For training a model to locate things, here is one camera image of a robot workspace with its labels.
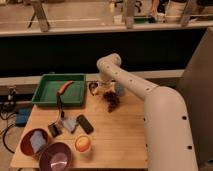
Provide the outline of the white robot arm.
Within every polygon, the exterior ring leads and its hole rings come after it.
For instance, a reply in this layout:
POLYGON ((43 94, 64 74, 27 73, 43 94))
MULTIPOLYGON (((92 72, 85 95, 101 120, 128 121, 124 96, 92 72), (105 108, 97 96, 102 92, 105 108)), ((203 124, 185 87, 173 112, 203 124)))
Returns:
POLYGON ((144 101, 148 171, 198 171, 186 103, 176 90, 159 86, 120 68, 121 57, 100 58, 99 85, 116 80, 144 101))

